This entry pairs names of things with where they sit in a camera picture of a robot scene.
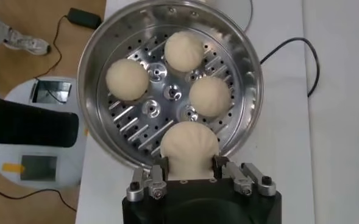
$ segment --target white table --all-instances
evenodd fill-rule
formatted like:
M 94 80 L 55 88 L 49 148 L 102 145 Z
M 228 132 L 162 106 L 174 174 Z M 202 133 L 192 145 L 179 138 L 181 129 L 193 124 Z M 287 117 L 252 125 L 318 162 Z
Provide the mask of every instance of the white table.
M 309 101 L 316 223 L 359 224 L 359 0 L 307 0 L 304 15 L 322 69 Z
M 106 16 L 125 0 L 107 0 Z M 283 40 L 303 36 L 301 0 L 254 2 L 248 36 L 259 57 Z M 283 223 L 315 222 L 304 45 L 293 43 L 265 63 L 265 98 L 257 127 L 234 161 L 253 162 L 283 195 Z M 76 222 L 119 223 L 132 171 L 87 139 Z

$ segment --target shoe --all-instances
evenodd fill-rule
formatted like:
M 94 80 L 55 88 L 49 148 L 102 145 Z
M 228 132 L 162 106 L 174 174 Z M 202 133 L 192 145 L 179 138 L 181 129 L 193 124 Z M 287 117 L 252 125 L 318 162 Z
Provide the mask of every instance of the shoe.
M 51 51 L 51 46 L 45 40 L 22 35 L 13 29 L 10 29 L 9 37 L 3 43 L 10 49 L 25 50 L 34 55 L 45 55 Z

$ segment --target stainless steel pot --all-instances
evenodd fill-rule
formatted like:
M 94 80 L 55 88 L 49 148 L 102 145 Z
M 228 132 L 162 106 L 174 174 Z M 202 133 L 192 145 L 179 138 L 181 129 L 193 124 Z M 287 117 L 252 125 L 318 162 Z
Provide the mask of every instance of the stainless steel pot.
M 190 30 L 205 47 L 204 62 L 185 78 L 164 59 L 166 39 Z M 105 84 L 108 67 L 120 58 L 140 62 L 150 75 L 146 94 L 129 104 Z M 206 75 L 224 79 L 232 92 L 228 113 L 202 117 L 188 100 L 192 83 Z M 89 40 L 79 63 L 77 94 L 90 134 L 121 162 L 149 169 L 160 140 L 178 121 L 210 127 L 221 155 L 240 149 L 260 114 L 263 81 L 259 60 L 244 32 L 227 16 L 199 1 L 138 1 L 107 19 Z

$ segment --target dough ball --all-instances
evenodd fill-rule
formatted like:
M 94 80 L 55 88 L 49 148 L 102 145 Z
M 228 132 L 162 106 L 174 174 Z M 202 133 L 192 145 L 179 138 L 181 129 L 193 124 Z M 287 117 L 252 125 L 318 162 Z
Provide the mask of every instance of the dough ball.
M 120 59 L 106 73 L 108 90 L 120 100 L 137 100 L 148 89 L 149 76 L 137 61 Z
M 177 32 L 168 38 L 165 58 L 168 64 L 180 72 L 196 69 L 204 57 L 202 41 L 191 32 Z
M 231 104 L 228 85 L 216 77 L 203 77 L 194 82 L 189 93 L 190 104 L 201 115 L 216 117 Z
M 211 159 L 218 153 L 217 136 L 197 122 L 172 126 L 160 144 L 160 154 L 168 157 L 170 180 L 213 178 Z

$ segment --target black cable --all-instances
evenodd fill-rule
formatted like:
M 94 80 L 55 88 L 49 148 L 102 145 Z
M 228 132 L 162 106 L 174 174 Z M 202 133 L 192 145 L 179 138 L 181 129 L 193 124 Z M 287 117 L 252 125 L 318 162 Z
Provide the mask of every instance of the black cable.
M 272 50 L 270 53 L 268 53 L 261 61 L 260 64 L 262 65 L 267 59 L 269 59 L 269 57 L 271 57 L 273 54 L 275 54 L 279 49 L 281 49 L 282 47 L 284 47 L 286 44 L 293 42 L 293 41 L 303 41 L 304 43 L 306 43 L 309 47 L 309 49 L 312 51 L 313 54 L 313 58 L 315 59 L 316 62 L 316 78 L 315 78 L 315 82 L 313 83 L 312 88 L 309 90 L 307 96 L 310 97 L 313 93 L 313 91 L 316 89 L 318 82 L 319 82 L 319 78 L 320 78 L 320 64 L 319 64 L 319 58 L 318 58 L 318 54 L 316 53 L 315 48 L 313 47 L 313 45 L 310 43 L 309 40 L 307 40 L 304 37 L 294 37 L 294 38 L 290 38 L 285 40 L 284 42 L 282 42 L 280 45 L 278 45 L 274 50 Z
M 57 40 L 57 37 L 59 35 L 60 22 L 62 21 L 63 18 L 67 18 L 67 16 L 63 15 L 62 17 L 60 17 L 59 21 L 57 22 L 56 34 L 55 34 L 55 37 L 54 37 L 53 42 L 52 42 L 53 46 L 56 48 L 57 52 L 59 53 L 59 59 L 57 59 L 57 61 L 46 72 L 36 76 L 35 78 L 39 78 L 39 77 L 41 77 L 43 75 L 48 74 L 54 67 L 56 67 L 60 63 L 60 61 L 63 58 L 62 52 L 60 51 L 60 49 L 56 45 L 56 40 Z
M 20 199 L 24 199 L 24 198 L 30 197 L 30 196 L 32 196 L 32 195 L 38 194 L 38 193 L 40 193 L 40 192 L 46 192 L 46 191 L 56 192 L 56 193 L 59 195 L 60 199 L 62 200 L 63 204 L 64 204 L 65 206 L 69 207 L 70 210 L 76 212 L 76 209 L 74 209 L 72 206 L 70 206 L 69 204 L 67 204 L 67 202 L 65 202 L 65 200 L 63 199 L 62 194 L 60 193 L 60 191 L 55 190 L 55 189 L 42 189 L 42 190 L 35 191 L 35 192 L 33 192 L 33 193 L 27 194 L 27 195 L 22 196 L 22 197 L 12 197 L 12 196 L 8 196 L 8 195 L 6 195 L 6 194 L 0 192 L 0 196 L 3 196 L 3 197 L 5 197 L 5 198 L 11 199 L 11 200 L 20 200 Z
M 52 69 L 54 69 L 60 63 L 60 61 L 63 58 L 62 52 L 60 51 L 60 49 L 56 45 L 56 40 L 57 40 L 57 37 L 59 36 L 60 23 L 61 23 L 63 18 L 67 18 L 67 16 L 63 15 L 62 17 L 60 17 L 59 21 L 57 22 L 56 33 L 55 33 L 55 37 L 53 38 L 53 42 L 52 42 L 53 46 L 56 48 L 57 52 L 59 53 L 59 59 L 57 59 L 57 61 L 46 72 L 34 77 L 37 81 L 40 81 L 40 79 L 38 79 L 39 77 L 48 74 Z M 48 94 L 51 95 L 51 97 L 53 99 L 55 99 L 57 102 L 59 102 L 61 104 L 66 103 L 64 101 L 59 100 L 55 95 L 53 95 L 53 93 L 45 86 L 44 83 L 43 83 L 43 86 L 46 89 L 46 91 L 48 92 Z

